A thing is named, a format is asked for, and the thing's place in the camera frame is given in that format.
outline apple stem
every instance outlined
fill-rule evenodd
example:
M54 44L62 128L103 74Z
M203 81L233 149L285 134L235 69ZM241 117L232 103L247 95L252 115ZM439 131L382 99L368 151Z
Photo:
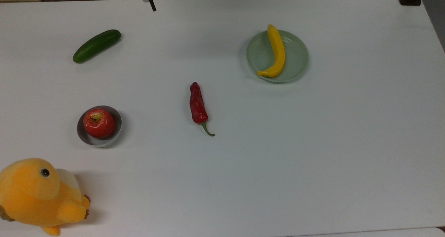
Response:
M95 122L97 122L97 120L99 120L100 115L93 115L92 117L89 117L91 120L94 120Z

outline plush toy eye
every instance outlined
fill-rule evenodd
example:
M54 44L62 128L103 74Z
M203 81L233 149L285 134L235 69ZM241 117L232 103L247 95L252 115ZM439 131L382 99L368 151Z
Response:
M49 176L48 169L40 169L40 175L42 175L44 178Z

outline light green plate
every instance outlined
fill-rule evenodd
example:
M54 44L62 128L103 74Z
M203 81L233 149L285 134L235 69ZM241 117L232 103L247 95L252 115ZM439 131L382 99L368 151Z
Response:
M274 63L274 53L270 46L267 31L257 34L248 45L247 58L251 70L258 77L275 83L291 82L305 72L309 61L309 54L305 44L293 34L286 31L279 31L284 44L285 61L281 73L274 78L259 76L257 71L266 70Z

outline chili pepper stem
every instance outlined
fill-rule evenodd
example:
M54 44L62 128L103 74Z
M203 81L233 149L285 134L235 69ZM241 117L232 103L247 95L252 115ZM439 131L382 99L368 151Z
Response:
M207 130L207 126L205 125L205 122L203 122L203 123L199 123L199 125L201 125L201 126L204 128L205 132L206 132L208 135L210 135L210 136L215 136L215 134L210 134L210 133L209 133L209 131Z

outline red apple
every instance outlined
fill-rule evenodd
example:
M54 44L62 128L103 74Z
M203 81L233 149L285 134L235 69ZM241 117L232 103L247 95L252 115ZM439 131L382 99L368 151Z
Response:
M94 108L84 117L85 131L94 138L105 138L114 131L114 118L104 109Z

